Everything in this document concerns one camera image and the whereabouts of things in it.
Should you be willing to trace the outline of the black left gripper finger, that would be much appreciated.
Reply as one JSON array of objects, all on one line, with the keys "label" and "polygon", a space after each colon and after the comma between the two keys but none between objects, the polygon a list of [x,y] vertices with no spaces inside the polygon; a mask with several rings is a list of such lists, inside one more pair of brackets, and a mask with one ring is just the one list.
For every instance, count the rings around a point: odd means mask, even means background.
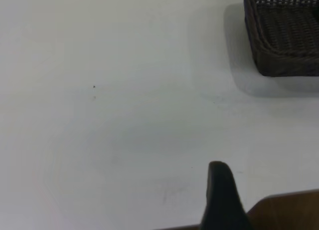
[{"label": "black left gripper finger", "polygon": [[202,230],[251,230],[253,227],[242,206],[229,166],[212,161],[208,166],[206,207]]}]

